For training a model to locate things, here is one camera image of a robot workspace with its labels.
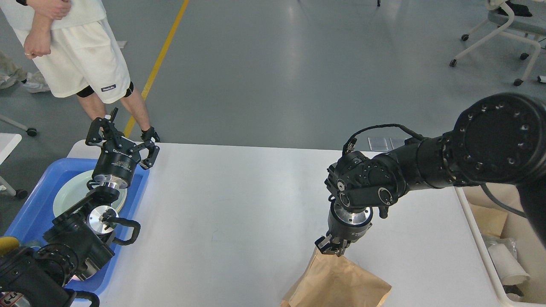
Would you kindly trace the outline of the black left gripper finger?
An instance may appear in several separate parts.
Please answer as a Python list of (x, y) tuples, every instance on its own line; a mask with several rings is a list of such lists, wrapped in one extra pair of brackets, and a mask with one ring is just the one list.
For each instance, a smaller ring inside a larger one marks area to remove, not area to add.
[(115, 128), (114, 120), (119, 109), (115, 107), (104, 117), (96, 117), (90, 124), (85, 143), (99, 146), (102, 141), (113, 142), (115, 148), (122, 148), (122, 134)]
[(160, 137), (154, 127), (150, 127), (148, 130), (142, 130), (141, 135), (142, 142), (145, 148), (148, 150), (148, 156), (143, 159), (139, 164), (143, 169), (149, 169), (155, 163), (155, 159), (159, 153), (159, 148), (156, 146), (156, 142), (160, 142)]

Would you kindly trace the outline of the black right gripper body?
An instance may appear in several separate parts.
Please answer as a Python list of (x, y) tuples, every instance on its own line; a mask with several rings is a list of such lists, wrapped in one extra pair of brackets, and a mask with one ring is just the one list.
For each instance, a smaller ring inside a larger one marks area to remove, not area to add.
[(341, 244), (359, 240), (371, 227), (374, 211), (371, 207), (350, 211), (338, 201), (330, 204), (327, 236), (333, 243)]

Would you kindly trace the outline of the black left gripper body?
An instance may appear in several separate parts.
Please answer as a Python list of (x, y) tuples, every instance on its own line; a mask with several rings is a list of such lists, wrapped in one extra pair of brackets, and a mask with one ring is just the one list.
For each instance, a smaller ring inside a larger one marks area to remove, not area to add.
[(126, 189), (132, 183), (140, 155), (129, 150), (135, 146), (130, 139), (121, 137), (121, 145), (114, 139), (101, 145), (101, 154), (92, 173), (92, 179), (101, 185), (114, 183), (116, 189)]

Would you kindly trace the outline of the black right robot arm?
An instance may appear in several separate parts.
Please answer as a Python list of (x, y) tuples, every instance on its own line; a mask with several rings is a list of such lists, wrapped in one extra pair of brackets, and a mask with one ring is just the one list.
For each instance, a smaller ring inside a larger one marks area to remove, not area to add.
[(523, 217), (545, 243), (545, 119), (545, 99), (500, 93), (474, 103), (435, 138), (399, 125), (410, 138), (372, 159), (355, 151), (352, 135), (328, 168), (329, 229), (317, 249), (342, 256), (371, 227), (374, 207), (387, 218), (409, 191), (485, 183), (515, 186)]

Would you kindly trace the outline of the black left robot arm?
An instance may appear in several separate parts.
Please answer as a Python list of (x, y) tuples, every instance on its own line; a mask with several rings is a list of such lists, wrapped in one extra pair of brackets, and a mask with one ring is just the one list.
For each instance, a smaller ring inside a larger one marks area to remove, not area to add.
[(34, 249), (21, 246), (14, 237), (1, 239), (1, 305), (3, 307), (70, 307), (84, 299), (100, 305), (92, 292), (67, 288), (73, 277), (81, 281), (93, 276), (114, 257), (111, 249), (133, 244), (139, 222), (119, 217), (111, 204), (128, 188), (137, 166), (149, 169), (160, 148), (152, 133), (140, 144), (125, 138), (114, 124), (115, 108), (90, 125), (86, 144), (98, 146), (98, 157), (88, 193), (60, 216), (43, 234), (46, 245)]

